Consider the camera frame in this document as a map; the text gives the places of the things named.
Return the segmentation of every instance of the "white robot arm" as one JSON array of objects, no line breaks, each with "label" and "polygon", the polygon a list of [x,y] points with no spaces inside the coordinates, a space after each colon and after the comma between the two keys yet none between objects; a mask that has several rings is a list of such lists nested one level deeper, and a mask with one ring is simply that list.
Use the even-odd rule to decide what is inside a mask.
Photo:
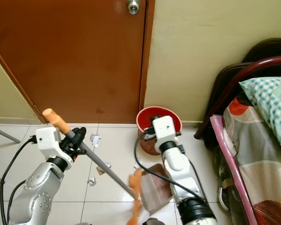
[{"label": "white robot arm", "polygon": [[156,137],[155,149],[160,152],[163,164],[168,177],[191,190],[189,191],[171,184],[172,194],[178,207],[183,225],[217,225],[215,216],[206,201],[203,189],[195,169],[184,150],[178,142],[173,119],[164,116],[152,120],[153,127],[150,127],[151,135],[147,138]]}]

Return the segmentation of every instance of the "white tile floor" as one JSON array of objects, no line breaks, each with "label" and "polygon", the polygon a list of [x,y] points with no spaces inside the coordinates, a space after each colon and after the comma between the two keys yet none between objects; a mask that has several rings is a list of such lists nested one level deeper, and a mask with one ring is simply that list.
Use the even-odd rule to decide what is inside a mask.
[{"label": "white tile floor", "polygon": [[[94,150],[95,153],[103,161],[111,163],[112,170],[121,179],[127,181],[128,175],[135,170],[133,168],[133,145],[137,137],[135,124],[70,124],[70,126],[87,128],[85,143],[88,146],[91,146],[89,140],[91,134],[102,136],[103,139],[100,141],[99,148]],[[44,125],[0,124],[2,131],[18,138],[22,143],[34,135],[35,130],[43,127]],[[217,181],[212,169],[212,154],[205,148],[203,141],[194,139],[195,131],[195,129],[183,129],[180,137],[181,143],[184,145],[186,155],[196,167],[218,224],[228,225],[229,216],[221,210],[217,203]],[[0,135],[0,176],[19,146]],[[161,162],[160,156],[148,155],[140,147],[138,155],[145,166]],[[27,178],[41,162],[44,162],[43,155],[36,145],[29,144],[21,152],[6,178],[5,201],[8,200],[14,186]],[[97,184],[91,187],[87,185],[87,180],[93,176],[97,178]],[[74,225],[80,222],[88,222],[92,225],[125,225],[131,216],[133,205],[132,197],[107,174],[98,175],[96,164],[92,163],[87,156],[79,156],[71,170],[65,172],[65,178],[53,201],[48,225]],[[163,221],[166,225],[182,224],[173,201],[153,217]]]}]

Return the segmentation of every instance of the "dark red bed rail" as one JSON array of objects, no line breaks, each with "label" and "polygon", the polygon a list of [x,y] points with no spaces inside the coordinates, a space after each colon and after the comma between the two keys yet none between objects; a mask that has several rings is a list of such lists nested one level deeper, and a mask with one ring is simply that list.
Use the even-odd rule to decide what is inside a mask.
[{"label": "dark red bed rail", "polygon": [[200,139],[210,122],[210,117],[214,115],[219,109],[223,108],[224,104],[229,104],[227,103],[227,100],[229,99],[233,90],[237,88],[238,82],[245,80],[246,77],[259,70],[280,65],[281,55],[256,61],[239,71],[238,74],[236,74],[231,79],[231,81],[229,82],[229,86],[227,86],[223,93],[219,96],[214,106],[209,110],[208,114],[205,116],[203,123],[195,133],[194,137],[196,139]]}]

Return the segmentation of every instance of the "beige wall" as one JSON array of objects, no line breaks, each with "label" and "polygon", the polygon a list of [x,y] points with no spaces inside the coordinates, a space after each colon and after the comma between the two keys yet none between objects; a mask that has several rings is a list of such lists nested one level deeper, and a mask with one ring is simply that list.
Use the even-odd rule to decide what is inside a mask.
[{"label": "beige wall", "polygon": [[19,90],[0,65],[0,121],[40,123]]},{"label": "beige wall", "polygon": [[216,75],[281,38],[281,0],[156,0],[145,106],[202,120]]}]

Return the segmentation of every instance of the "brown door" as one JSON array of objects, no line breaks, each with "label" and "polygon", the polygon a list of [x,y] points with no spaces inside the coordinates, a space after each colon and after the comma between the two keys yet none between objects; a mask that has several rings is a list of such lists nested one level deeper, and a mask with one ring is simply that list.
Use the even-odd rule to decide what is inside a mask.
[{"label": "brown door", "polygon": [[67,122],[135,122],[145,0],[0,0],[0,57],[42,111]]}]

